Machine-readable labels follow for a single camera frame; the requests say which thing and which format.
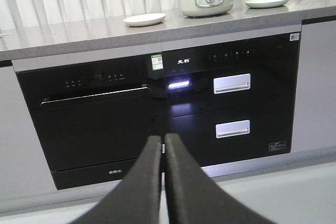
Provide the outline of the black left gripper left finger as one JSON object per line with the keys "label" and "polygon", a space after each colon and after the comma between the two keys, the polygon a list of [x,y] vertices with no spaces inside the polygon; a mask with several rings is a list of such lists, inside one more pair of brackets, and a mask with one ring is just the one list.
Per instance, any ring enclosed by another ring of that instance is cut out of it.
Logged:
{"label": "black left gripper left finger", "polygon": [[159,223],[161,154],[161,137],[149,136],[122,181],[76,223]]}

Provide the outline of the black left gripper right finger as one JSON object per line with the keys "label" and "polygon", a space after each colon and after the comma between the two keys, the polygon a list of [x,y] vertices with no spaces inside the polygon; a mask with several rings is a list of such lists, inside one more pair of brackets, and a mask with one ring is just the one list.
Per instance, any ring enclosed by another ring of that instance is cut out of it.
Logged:
{"label": "black left gripper right finger", "polygon": [[165,191],[170,223],[271,223],[222,190],[178,134],[165,136]]}

